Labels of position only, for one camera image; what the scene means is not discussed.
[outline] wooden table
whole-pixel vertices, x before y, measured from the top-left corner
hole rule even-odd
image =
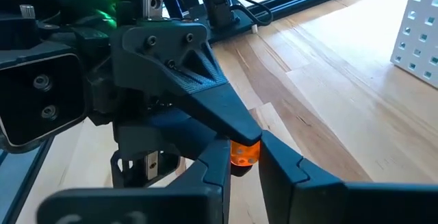
[[[333,0],[214,52],[246,107],[310,160],[350,181],[438,182],[438,91],[389,62],[407,0]],[[54,141],[17,223],[44,197],[110,186],[110,126]],[[255,167],[232,178],[230,223],[267,223]]]

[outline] screw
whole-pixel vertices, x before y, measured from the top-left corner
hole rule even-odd
[[[157,37],[156,36],[149,36],[147,40],[147,45],[152,47],[157,43]]]
[[[185,40],[186,40],[187,42],[192,42],[192,41],[193,41],[193,34],[192,34],[192,33],[187,34],[187,35],[185,36]]]
[[[168,68],[173,69],[177,65],[177,63],[175,63],[174,60],[168,60],[166,62],[166,65],[167,65]]]
[[[57,118],[56,107],[54,105],[48,105],[42,110],[41,117],[51,121],[55,120]]]
[[[49,91],[52,88],[52,83],[47,75],[41,74],[34,79],[34,87],[38,90]]]

